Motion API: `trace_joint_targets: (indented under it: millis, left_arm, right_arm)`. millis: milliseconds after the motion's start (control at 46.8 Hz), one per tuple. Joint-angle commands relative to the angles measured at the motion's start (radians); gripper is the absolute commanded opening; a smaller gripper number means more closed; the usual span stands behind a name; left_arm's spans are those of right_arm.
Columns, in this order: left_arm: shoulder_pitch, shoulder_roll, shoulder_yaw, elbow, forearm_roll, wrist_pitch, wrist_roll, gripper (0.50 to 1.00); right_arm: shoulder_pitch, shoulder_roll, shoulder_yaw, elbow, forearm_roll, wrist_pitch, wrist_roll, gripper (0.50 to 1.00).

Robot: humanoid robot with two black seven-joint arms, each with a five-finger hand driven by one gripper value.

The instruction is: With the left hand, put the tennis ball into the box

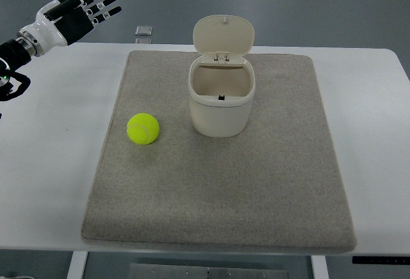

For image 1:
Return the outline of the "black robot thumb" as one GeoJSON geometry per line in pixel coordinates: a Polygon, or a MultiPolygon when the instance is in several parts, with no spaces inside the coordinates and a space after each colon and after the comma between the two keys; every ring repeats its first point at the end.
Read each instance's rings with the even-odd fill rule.
{"type": "Polygon", "coordinates": [[[78,6],[82,4],[81,0],[66,0],[59,5],[51,8],[50,10],[44,13],[44,16],[50,20],[54,21],[60,17],[70,13],[72,10],[75,10],[78,6]]]}

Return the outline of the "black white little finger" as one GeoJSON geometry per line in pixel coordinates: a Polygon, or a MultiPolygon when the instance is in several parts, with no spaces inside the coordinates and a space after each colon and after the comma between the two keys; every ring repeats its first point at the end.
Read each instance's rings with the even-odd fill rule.
{"type": "Polygon", "coordinates": [[[106,21],[110,17],[118,14],[121,11],[122,11],[122,8],[120,6],[114,7],[111,10],[108,10],[107,12],[100,13],[97,16],[93,17],[90,20],[90,22],[92,23],[93,26],[96,26],[96,25],[106,21]]]}

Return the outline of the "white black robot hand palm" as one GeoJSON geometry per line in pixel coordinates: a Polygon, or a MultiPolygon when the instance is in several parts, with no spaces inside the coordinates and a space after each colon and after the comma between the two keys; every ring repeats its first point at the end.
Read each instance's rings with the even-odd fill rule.
{"type": "Polygon", "coordinates": [[[54,47],[71,45],[94,29],[81,7],[59,19],[49,20],[45,13],[59,4],[54,0],[43,6],[37,11],[35,21],[18,32],[18,43],[30,56],[42,56],[54,47]]]}

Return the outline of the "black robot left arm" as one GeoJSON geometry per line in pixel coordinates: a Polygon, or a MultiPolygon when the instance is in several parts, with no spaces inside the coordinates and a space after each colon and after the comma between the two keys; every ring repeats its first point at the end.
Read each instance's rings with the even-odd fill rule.
{"type": "Polygon", "coordinates": [[[32,24],[24,26],[15,39],[1,44],[1,101],[20,97],[31,80],[17,70],[32,57],[40,57],[54,47],[72,45],[97,25],[122,10],[106,7],[116,0],[53,0],[36,14],[32,24]]]}

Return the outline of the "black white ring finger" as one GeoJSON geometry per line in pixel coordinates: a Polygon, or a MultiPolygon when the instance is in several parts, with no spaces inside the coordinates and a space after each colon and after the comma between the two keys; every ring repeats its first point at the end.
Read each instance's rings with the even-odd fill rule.
{"type": "Polygon", "coordinates": [[[116,0],[104,0],[102,2],[99,2],[95,5],[93,5],[92,7],[90,7],[89,9],[85,10],[85,13],[87,15],[95,15],[97,12],[103,10],[106,6],[114,3],[116,0]]]}

